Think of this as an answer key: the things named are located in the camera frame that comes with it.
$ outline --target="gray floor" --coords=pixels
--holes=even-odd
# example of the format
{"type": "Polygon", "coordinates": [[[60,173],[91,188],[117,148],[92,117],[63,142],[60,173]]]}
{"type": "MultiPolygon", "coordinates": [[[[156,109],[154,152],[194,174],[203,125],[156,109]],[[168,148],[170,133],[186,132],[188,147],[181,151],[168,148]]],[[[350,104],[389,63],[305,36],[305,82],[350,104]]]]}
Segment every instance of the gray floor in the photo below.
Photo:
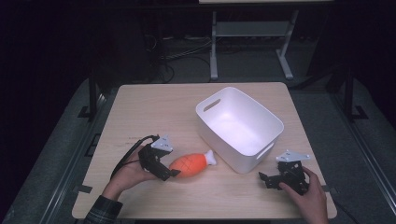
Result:
{"type": "MultiPolygon", "coordinates": [[[[183,51],[185,43],[168,41],[170,55],[183,51]]],[[[306,79],[315,43],[291,43],[288,52],[295,79],[287,81],[276,59],[279,40],[260,45],[240,44],[237,52],[219,54],[218,82],[281,81],[293,86],[306,79]]],[[[208,61],[208,53],[194,54],[208,61]]],[[[169,63],[175,70],[170,83],[198,83],[209,80],[207,63],[184,58],[169,63]]],[[[311,146],[318,158],[332,197],[359,223],[396,223],[383,190],[373,175],[362,145],[371,149],[392,186],[396,186],[396,132],[372,102],[367,90],[355,81],[354,105],[360,105],[368,119],[346,121],[339,107],[343,92],[331,95],[324,90],[324,78],[303,91],[290,91],[311,146]]],[[[81,84],[44,147],[3,223],[80,223],[71,216],[85,172],[94,152],[117,89],[99,101],[93,122],[78,118],[89,104],[88,82],[81,84]]],[[[339,207],[331,223],[354,223],[339,207]]],[[[134,223],[120,220],[119,223],[134,223]]],[[[272,223],[304,223],[302,220],[273,220],[272,223]]]]}

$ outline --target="dark background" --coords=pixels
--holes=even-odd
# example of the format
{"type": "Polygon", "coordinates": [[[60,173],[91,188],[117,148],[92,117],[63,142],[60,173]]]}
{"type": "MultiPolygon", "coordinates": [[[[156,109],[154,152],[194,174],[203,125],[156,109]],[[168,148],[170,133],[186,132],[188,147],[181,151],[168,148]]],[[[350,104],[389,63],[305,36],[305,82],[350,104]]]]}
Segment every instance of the dark background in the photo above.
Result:
{"type": "MultiPolygon", "coordinates": [[[[96,7],[95,2],[0,3],[1,219],[73,93],[90,73],[96,74],[102,91],[123,83],[149,82],[155,76],[156,54],[145,51],[140,17],[126,9],[116,13],[90,9],[96,7]]],[[[108,6],[116,3],[107,2],[108,6]]],[[[396,127],[395,12],[394,4],[379,1],[336,1],[327,20],[320,13],[302,10],[293,36],[294,40],[320,37],[309,76],[335,63],[346,64],[368,88],[393,127],[396,127]],[[318,18],[326,21],[321,36],[318,29],[304,27],[304,20],[318,18]]],[[[161,28],[165,34],[179,38],[185,34],[210,34],[206,24],[194,30],[189,26],[197,18],[210,22],[210,13],[179,11],[163,15],[161,28]]],[[[156,23],[152,18],[143,20],[143,30],[155,34],[156,23]]]]}

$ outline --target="bin handle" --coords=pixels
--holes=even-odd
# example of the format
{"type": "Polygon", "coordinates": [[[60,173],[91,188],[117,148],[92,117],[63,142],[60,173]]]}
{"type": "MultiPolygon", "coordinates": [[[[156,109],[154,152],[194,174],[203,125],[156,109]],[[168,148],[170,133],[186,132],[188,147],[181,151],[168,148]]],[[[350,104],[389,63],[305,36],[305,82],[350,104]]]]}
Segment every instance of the bin handle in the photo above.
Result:
{"type": "Polygon", "coordinates": [[[213,106],[218,105],[220,103],[221,99],[216,100],[215,102],[213,102],[210,105],[207,105],[204,107],[204,112],[206,112],[207,110],[211,109],[213,106]]]}
{"type": "Polygon", "coordinates": [[[265,154],[265,152],[267,152],[273,146],[274,146],[274,142],[271,143],[271,145],[269,145],[268,147],[266,147],[265,150],[262,153],[260,153],[260,155],[256,158],[256,160],[258,160],[262,155],[265,154]]]}

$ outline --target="white container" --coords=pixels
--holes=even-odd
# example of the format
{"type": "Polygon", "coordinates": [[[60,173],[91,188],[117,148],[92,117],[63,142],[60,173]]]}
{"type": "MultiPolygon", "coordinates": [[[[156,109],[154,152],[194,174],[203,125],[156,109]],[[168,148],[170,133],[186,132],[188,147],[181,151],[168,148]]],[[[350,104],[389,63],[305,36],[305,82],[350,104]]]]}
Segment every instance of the white container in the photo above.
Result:
{"type": "Polygon", "coordinates": [[[203,100],[196,113],[198,133],[239,174],[259,164],[284,129],[267,108],[233,87],[203,100]]]}

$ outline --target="wooden table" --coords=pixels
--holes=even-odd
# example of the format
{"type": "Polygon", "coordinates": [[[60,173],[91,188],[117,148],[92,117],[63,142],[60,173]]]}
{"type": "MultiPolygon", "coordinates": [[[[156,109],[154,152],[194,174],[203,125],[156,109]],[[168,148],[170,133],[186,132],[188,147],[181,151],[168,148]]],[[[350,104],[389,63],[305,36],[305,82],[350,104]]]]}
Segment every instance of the wooden table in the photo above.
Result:
{"type": "MultiPolygon", "coordinates": [[[[80,192],[73,216],[84,218],[102,193],[110,174],[128,149],[140,138],[169,134],[174,151],[162,158],[169,165],[189,153],[210,147],[197,132],[195,107],[225,87],[236,87],[279,117],[285,130],[268,156],[246,175],[232,170],[218,155],[216,166],[197,176],[167,181],[152,180],[124,191],[120,218],[243,218],[277,219],[300,217],[297,207],[283,190],[267,189],[258,172],[278,175],[276,156],[286,149],[311,155],[303,165],[318,174],[325,185],[315,155],[306,137],[290,94],[283,83],[208,83],[129,85],[119,89],[92,163],[84,179],[91,193],[80,192]]],[[[329,218],[336,216],[327,193],[329,218]]]]}

